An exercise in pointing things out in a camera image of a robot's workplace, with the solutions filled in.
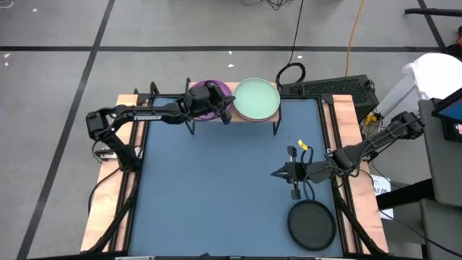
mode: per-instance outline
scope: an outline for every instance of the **blue table surface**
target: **blue table surface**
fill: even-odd
[[[298,201],[292,185],[270,173],[288,161],[287,145],[297,147],[298,139],[314,148],[313,161],[324,160],[316,100],[283,100],[276,136],[270,122],[196,123],[195,135],[184,124],[151,122],[129,254],[341,256],[338,231],[328,248],[309,251],[287,230]],[[335,216],[330,181],[313,188]]]

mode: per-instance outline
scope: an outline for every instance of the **light green plate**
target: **light green plate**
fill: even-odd
[[[265,79],[245,79],[232,93],[236,97],[236,111],[251,121],[271,118],[279,108],[281,97],[277,89]]]

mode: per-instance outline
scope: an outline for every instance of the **black floor stripe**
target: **black floor stripe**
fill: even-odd
[[[100,46],[98,51],[114,52],[194,52],[194,51],[291,51],[291,46]],[[296,46],[295,51],[347,52],[346,46]],[[352,52],[429,52],[437,47],[352,47]]]
[[[0,46],[0,51],[93,51],[93,46]]]
[[[420,8],[427,8],[427,5],[425,4],[424,0],[417,0],[417,1],[419,2]],[[438,29],[436,28],[435,22],[433,22],[433,19],[430,15],[424,15],[424,16],[425,16],[428,26],[430,26],[430,30],[432,31],[433,37],[436,40],[436,44],[438,44],[440,51],[444,52],[444,50],[446,49],[446,44],[441,38],[440,32],[438,32]]]
[[[114,6],[114,1],[115,0],[109,0],[108,2],[108,6],[106,7],[105,13],[103,15],[103,20],[101,21],[100,28],[96,34],[95,42],[93,43],[94,47],[97,47],[101,44],[101,40],[103,39],[103,34],[106,25],[108,24],[110,13]],[[40,219],[42,218],[43,210],[45,209],[46,202],[48,201],[48,197],[50,195],[51,187],[55,180],[56,173],[58,172],[58,167],[61,162],[61,158],[63,157],[64,148],[66,147],[67,141],[69,139],[69,135],[71,133],[72,125],[74,124],[74,119],[76,117],[80,101],[82,100],[85,87],[87,86],[87,81],[90,77],[90,72],[92,71],[96,54],[97,51],[92,51],[88,57],[88,61],[82,73],[82,78],[80,79],[80,83],[74,96],[74,100],[72,101],[71,108],[66,119],[66,123],[64,124],[63,132],[59,139],[58,146],[56,148],[53,159],[51,160],[51,165],[48,169],[48,173],[45,178],[45,183],[43,184],[42,191],[40,192],[40,196],[38,197],[38,201],[35,205],[35,209],[30,219],[29,225],[27,226],[25,236],[22,239],[21,247],[19,248],[19,252],[17,254],[17,259],[26,259],[27,255],[29,254],[29,250],[34,240],[35,233],[37,232],[38,224],[40,222]]]
[[[105,52],[195,52],[195,51],[291,51],[291,46],[0,46],[0,51],[105,51]],[[296,46],[295,51],[347,52],[346,46]],[[439,51],[438,47],[352,47],[351,52],[413,53]]]

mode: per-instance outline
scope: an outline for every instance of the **wooden table frame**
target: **wooden table frame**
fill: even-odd
[[[136,105],[137,100],[139,99],[138,95],[119,95],[117,104],[124,105]],[[341,145],[346,146],[349,144],[356,144],[362,141],[361,134],[359,132],[359,126],[357,123],[357,117],[354,110],[352,97],[349,95],[334,95],[332,96],[333,104],[329,105],[328,103],[323,104],[323,114],[326,118],[326,129],[329,136],[329,143],[331,149],[336,149],[336,144],[338,141],[341,142]],[[336,122],[333,122],[332,116],[336,117]],[[118,137],[125,143],[128,143],[130,138],[134,145],[140,145],[144,136],[143,129],[144,123],[138,123],[138,128],[136,133],[132,134],[133,123],[124,124],[117,132]],[[338,129],[337,142],[335,131]],[[100,174],[98,181],[106,177],[109,173],[115,170],[118,167],[118,162],[116,160],[109,160],[104,162],[100,169]],[[369,172],[367,163],[363,162],[361,164],[361,169],[365,172]],[[121,193],[121,184],[123,183],[123,178],[126,179],[126,190],[125,190],[125,199],[128,196],[131,190],[131,184],[134,179],[133,173],[116,173],[112,178],[108,179],[106,182],[102,183],[100,187],[96,190],[93,197],[92,209],[87,221],[87,228],[84,233],[84,238],[82,241],[81,250],[87,250],[93,246],[99,237],[105,232],[107,226],[114,218],[116,212],[119,194]],[[370,177],[361,172],[357,178],[349,178],[349,186],[345,185],[340,189],[341,195],[347,200],[347,192],[345,188],[350,189],[350,194],[352,197],[352,203],[354,205],[356,217],[361,223],[362,227],[366,230],[367,234],[375,241],[379,248],[384,251],[388,251],[385,234],[383,232],[382,222],[380,220],[380,213],[378,211],[377,202],[375,200],[375,193],[372,187]],[[121,251],[126,246],[127,240],[125,235],[130,232],[126,232],[127,229],[127,217],[129,212],[125,217],[118,229],[117,240],[112,242],[112,248],[115,251]],[[343,216],[344,223],[344,237],[346,238],[346,245],[343,245],[344,251],[349,253],[360,253],[357,252],[356,248],[361,248],[366,254],[368,251],[365,248],[364,244],[361,243],[361,246],[357,246],[355,243],[354,233],[352,232],[352,227],[349,224],[345,216]]]

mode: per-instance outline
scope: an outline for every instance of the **purple bowl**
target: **purple bowl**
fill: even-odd
[[[196,84],[194,84],[191,88],[195,88],[195,87],[198,87],[198,86],[204,86],[205,82],[208,82],[208,81],[211,81],[215,84],[218,85],[218,87],[220,89],[222,89],[223,93],[225,94],[225,96],[232,96],[232,92],[231,92],[231,89],[224,83],[224,82],[221,82],[219,81],[218,79],[206,79],[206,80],[201,80],[200,82],[197,82]],[[202,120],[211,120],[211,119],[215,119],[216,116],[215,114],[213,113],[208,113],[206,115],[203,115],[203,116],[199,116],[200,119]]]

